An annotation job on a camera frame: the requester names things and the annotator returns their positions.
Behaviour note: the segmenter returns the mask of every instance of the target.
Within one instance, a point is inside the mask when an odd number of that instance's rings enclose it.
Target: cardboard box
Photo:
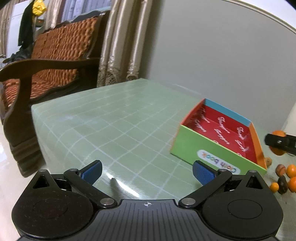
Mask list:
[[[208,99],[197,104],[180,123],[170,152],[191,165],[200,160],[233,174],[267,172],[253,123]]]

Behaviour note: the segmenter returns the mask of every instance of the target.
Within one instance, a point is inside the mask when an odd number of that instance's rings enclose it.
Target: wooden armrest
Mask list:
[[[99,66],[99,58],[83,60],[48,60],[24,59],[6,65],[0,70],[0,82],[9,79],[27,80],[32,75],[45,69],[80,69],[87,66]]]

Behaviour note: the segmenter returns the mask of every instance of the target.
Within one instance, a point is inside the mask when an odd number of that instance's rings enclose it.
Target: green box side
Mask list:
[[[204,137],[192,129],[180,125],[175,142],[171,148],[171,154],[188,162],[191,165],[193,165],[196,160],[200,160],[213,169],[217,170],[218,167],[198,157],[197,152],[199,150],[205,150],[217,156],[218,158],[238,167],[241,171],[241,175],[246,174],[249,170],[256,170],[261,175],[264,175],[267,172],[266,169],[251,162],[250,160],[236,154],[222,145],[215,143],[211,139]]]

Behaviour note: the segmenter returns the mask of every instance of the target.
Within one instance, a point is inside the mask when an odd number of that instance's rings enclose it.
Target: blue finger pad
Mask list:
[[[193,164],[193,175],[202,184],[206,185],[208,182],[215,178],[215,174],[203,167],[202,165],[195,162]]]
[[[102,175],[103,167],[102,163],[98,162],[97,164],[93,165],[85,172],[81,174],[81,178],[87,181],[89,184],[93,185],[96,180]]]

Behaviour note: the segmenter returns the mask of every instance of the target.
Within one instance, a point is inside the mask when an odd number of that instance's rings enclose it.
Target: black clip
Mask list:
[[[267,146],[274,147],[285,152],[296,155],[296,137],[286,135],[285,137],[280,137],[273,134],[267,134],[265,136],[264,142]]]

